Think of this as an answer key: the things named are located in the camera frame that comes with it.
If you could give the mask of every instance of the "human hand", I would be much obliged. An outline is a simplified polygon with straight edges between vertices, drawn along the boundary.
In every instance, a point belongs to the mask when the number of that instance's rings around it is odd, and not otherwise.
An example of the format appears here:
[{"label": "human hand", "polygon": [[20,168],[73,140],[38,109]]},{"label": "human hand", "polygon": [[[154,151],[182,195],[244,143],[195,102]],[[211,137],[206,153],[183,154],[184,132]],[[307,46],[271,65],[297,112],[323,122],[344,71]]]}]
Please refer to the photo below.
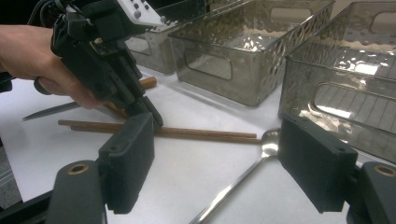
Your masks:
[{"label": "human hand", "polygon": [[94,108],[96,100],[50,49],[52,30],[29,25],[0,25],[0,72],[35,80],[48,92],[69,95]]}]

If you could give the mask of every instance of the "metal spoon handle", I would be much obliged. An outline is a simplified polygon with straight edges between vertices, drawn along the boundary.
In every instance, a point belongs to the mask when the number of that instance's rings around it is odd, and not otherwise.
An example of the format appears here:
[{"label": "metal spoon handle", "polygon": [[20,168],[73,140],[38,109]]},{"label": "metal spoon handle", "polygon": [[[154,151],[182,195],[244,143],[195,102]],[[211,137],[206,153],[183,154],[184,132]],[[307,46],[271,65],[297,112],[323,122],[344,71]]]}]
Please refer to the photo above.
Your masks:
[{"label": "metal spoon handle", "polygon": [[198,216],[196,216],[190,224],[202,224],[207,221],[207,219],[212,215],[212,213],[227,200],[227,198],[233,193],[233,191],[252,173],[252,171],[268,157],[261,157],[255,161],[244,173],[242,173],[230,186],[222,190],[215,200],[206,207]]}]

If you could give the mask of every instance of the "cable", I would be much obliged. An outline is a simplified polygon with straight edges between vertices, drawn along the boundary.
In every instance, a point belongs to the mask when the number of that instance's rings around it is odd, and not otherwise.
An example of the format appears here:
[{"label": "cable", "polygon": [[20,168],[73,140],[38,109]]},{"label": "cable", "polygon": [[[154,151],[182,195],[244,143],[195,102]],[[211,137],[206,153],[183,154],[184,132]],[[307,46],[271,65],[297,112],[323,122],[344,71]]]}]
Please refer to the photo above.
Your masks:
[{"label": "cable", "polygon": [[44,13],[46,12],[47,7],[49,7],[50,4],[53,4],[53,2],[52,1],[46,2],[43,5],[43,7],[40,9],[40,23],[41,23],[41,26],[43,26],[43,27],[47,27],[46,18],[44,17]]},{"label": "cable", "polygon": [[28,25],[32,25],[33,21],[35,20],[35,14],[41,8],[41,6],[50,0],[40,0],[35,4],[35,8],[33,8],[32,14],[30,15],[29,21],[27,22]]},{"label": "cable", "polygon": [[55,0],[56,7],[58,7],[61,11],[66,12],[65,6],[61,2],[62,0]]}]

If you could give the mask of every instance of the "knife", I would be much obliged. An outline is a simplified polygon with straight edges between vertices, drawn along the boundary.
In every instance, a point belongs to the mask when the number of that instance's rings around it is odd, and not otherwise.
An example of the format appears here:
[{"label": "knife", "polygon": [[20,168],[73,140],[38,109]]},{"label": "knife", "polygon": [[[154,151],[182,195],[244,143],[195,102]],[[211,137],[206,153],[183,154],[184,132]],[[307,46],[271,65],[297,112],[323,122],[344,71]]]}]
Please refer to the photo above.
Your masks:
[{"label": "knife", "polygon": [[64,104],[64,105],[57,105],[57,106],[54,106],[54,107],[51,107],[48,109],[38,111],[34,114],[31,114],[31,115],[23,118],[22,120],[37,119],[37,118],[41,118],[41,117],[44,117],[47,115],[63,112],[63,111],[73,109],[73,108],[77,108],[77,107],[80,107],[80,105],[77,104],[76,102],[72,102],[72,103],[68,103],[68,104]]},{"label": "knife", "polygon": [[[143,88],[145,90],[147,90],[147,89],[153,88],[153,87],[155,87],[157,85],[157,78],[155,78],[155,77],[147,77],[147,78],[144,78],[144,79],[140,80],[140,83],[142,84]],[[63,111],[69,110],[69,109],[74,109],[74,108],[77,108],[77,107],[80,107],[80,105],[78,105],[76,102],[68,103],[68,104],[65,104],[65,105],[57,105],[55,107],[51,107],[51,108],[48,108],[48,109],[44,109],[44,110],[38,111],[38,112],[36,112],[34,114],[31,114],[31,115],[23,118],[22,120],[37,119],[37,118],[45,117],[45,116],[48,116],[48,115],[51,115],[51,114],[56,114],[56,113],[59,113],[59,112],[63,112]]]}]

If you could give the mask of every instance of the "metal knife blade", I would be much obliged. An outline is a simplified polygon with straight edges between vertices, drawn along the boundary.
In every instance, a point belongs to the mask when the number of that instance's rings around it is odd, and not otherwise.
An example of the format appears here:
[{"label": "metal knife blade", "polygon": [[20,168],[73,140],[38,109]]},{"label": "metal knife blade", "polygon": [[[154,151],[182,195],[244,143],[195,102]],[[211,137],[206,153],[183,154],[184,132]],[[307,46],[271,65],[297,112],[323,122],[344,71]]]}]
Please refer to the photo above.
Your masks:
[{"label": "metal knife blade", "polygon": [[72,103],[68,103],[68,104],[64,104],[64,105],[57,105],[57,106],[54,106],[54,107],[51,107],[48,109],[44,109],[44,110],[35,112],[34,114],[31,114],[31,115],[23,118],[22,120],[37,119],[37,118],[41,118],[41,117],[44,117],[47,115],[56,114],[59,112],[77,108],[77,107],[80,107],[80,105],[78,105],[76,102],[72,102]]}]

